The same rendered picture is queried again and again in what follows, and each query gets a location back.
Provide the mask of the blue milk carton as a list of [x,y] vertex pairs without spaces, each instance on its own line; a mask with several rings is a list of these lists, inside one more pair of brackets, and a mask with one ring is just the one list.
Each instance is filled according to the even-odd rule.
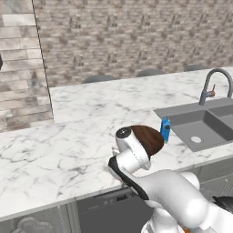
[[162,118],[161,127],[160,127],[160,134],[164,138],[164,142],[167,143],[169,139],[171,128],[170,119],[166,116]]

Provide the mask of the grey sink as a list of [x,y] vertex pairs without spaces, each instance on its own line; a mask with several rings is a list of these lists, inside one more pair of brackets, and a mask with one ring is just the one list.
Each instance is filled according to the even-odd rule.
[[154,112],[168,117],[171,130],[193,152],[233,142],[233,99],[208,100],[198,103],[158,108]]

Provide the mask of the dark grey dishwasher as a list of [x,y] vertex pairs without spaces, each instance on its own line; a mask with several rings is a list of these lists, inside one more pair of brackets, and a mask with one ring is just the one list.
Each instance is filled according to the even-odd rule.
[[76,202],[81,233],[141,233],[153,209],[129,188]]

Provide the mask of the dark grey stool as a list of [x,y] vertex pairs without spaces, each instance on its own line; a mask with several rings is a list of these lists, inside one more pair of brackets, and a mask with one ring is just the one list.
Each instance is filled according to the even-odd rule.
[[89,84],[89,83],[95,83],[95,82],[106,82],[106,81],[112,81],[112,80],[117,80],[117,78],[113,76],[96,75],[96,76],[89,76],[82,82],[82,84]]
[[145,69],[137,73],[136,77],[143,77],[143,76],[159,76],[164,75],[166,72],[156,69]]
[[204,69],[208,69],[207,66],[203,66],[201,64],[198,65],[188,65],[184,68],[184,72],[190,72],[190,71],[197,71],[197,70],[204,70]]

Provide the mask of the grey drawer front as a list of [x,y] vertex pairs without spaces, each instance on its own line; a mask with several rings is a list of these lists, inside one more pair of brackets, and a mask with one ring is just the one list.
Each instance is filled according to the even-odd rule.
[[233,158],[203,166],[198,174],[201,183],[233,173]]

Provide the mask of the grey tap with red lever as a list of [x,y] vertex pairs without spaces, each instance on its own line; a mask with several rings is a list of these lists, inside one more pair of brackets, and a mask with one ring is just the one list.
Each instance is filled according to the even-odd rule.
[[233,95],[233,80],[232,80],[232,77],[229,74],[229,72],[226,71],[223,68],[214,68],[214,69],[212,69],[212,70],[210,70],[208,72],[208,75],[207,75],[207,78],[206,78],[206,81],[205,81],[205,85],[204,85],[204,88],[203,88],[203,90],[201,92],[201,96],[200,96],[200,99],[199,99],[199,102],[198,102],[198,104],[200,106],[205,105],[207,97],[213,97],[216,94],[215,93],[215,88],[212,88],[211,91],[208,91],[208,84],[209,84],[210,78],[215,73],[221,73],[227,78],[227,80],[228,80],[228,98],[231,98],[232,95]]

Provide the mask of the grey plain cupboard door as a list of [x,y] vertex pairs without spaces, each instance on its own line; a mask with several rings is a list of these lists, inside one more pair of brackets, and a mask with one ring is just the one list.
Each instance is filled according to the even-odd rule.
[[209,180],[200,185],[200,192],[209,201],[215,197],[228,196],[233,188],[233,174]]

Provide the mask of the grey ornate cupboard door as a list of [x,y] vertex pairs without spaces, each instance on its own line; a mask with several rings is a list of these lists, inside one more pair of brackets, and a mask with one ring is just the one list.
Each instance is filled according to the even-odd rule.
[[0,222],[0,233],[67,233],[58,208],[48,208]]

